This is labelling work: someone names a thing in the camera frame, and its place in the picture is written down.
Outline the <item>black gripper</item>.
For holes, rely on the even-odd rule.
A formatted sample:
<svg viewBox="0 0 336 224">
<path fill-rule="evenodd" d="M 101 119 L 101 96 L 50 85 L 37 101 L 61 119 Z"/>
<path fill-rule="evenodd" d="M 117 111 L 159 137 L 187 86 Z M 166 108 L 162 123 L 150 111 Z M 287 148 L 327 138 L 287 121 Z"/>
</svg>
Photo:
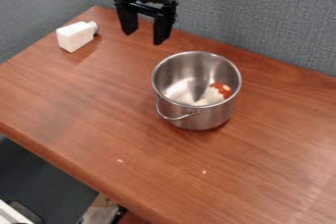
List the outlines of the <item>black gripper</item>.
<svg viewBox="0 0 336 224">
<path fill-rule="evenodd" d="M 138 30 L 138 15 L 154 19 L 154 44 L 161 45 L 171 36 L 177 17 L 177 0 L 115 0 L 123 31 L 131 35 Z"/>
</svg>

